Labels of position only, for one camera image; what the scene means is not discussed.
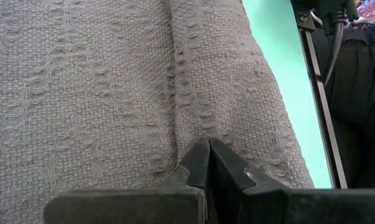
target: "gray woven fabric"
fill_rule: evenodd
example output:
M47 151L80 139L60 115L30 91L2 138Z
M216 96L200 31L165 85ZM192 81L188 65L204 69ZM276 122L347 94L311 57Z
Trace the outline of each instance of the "gray woven fabric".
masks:
M151 187L203 136L312 181L239 0L0 0L0 223Z

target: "person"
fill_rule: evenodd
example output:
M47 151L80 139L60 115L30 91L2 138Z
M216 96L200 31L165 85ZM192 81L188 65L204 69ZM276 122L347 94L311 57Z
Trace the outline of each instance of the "person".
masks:
M350 166L358 170L351 185L375 187L375 0L356 3L360 18L347 23L343 31L341 49L325 91L336 132L340 127L335 123L342 122L348 126L345 130L353 129L362 138L359 152L353 152L352 144L341 147L338 141L340 151L345 151L341 154L347 154ZM321 29L313 33L313 41L323 74L330 43Z

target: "black plastic part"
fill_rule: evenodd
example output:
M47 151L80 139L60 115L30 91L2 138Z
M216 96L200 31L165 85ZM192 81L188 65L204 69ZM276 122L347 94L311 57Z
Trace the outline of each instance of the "black plastic part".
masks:
M205 223L202 189L82 190L53 199L45 224Z
M207 184L208 174L203 173L208 171L204 162L208 150L210 186L221 224L375 223L375 189L292 190L250 166L217 139L201 140L179 167L182 171L190 168L190 176L197 175L188 178L195 185ZM186 177L184 171L179 174ZM206 223L205 190L184 183L177 186L183 188L67 192L45 207L44 222Z
M375 223L375 190L244 191L240 224Z
M180 161L190 172L186 184L206 190L209 184L210 143L201 139L195 143L187 155Z
M292 8L294 9L295 20L297 21L298 28L313 32L316 29L316 26L310 10L299 4L292 4Z
M219 223L375 223L375 189L293 190L250 166L219 140L210 142L210 185Z
M220 223L239 220L241 191L255 186L245 173L247 161L235 154L226 144L211 139L210 185Z
M319 18L324 19L330 13L340 9L346 9L349 20L359 18L354 0L291 0L293 3L300 4L306 9L316 9Z
M333 25L337 24L337 23L342 23L342 24L346 24L346 21L347 21L347 16L346 16L346 13L345 13L345 10L337 10L335 13L332 14L333 18L332 18L332 23Z

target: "green backdrop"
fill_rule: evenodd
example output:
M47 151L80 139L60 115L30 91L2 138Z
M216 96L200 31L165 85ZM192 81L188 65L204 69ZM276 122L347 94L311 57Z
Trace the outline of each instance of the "green backdrop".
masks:
M252 36L280 86L316 188L331 188L312 89L290 0L244 0Z

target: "metal stand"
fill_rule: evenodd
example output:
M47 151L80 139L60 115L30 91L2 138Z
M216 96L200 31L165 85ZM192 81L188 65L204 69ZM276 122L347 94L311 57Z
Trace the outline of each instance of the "metal stand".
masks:
M302 43L303 54L305 56L307 72L312 85L318 121L320 123L320 130L325 147L328 170L331 177L331 184L332 187L336 189L347 189L348 185L346 183L345 173L343 171L342 161L331 120L331 114L328 108L324 85L312 40L312 32L315 30L314 20L308 8L302 7L297 3L293 3L292 5L294 7L294 14L298 25L300 41Z

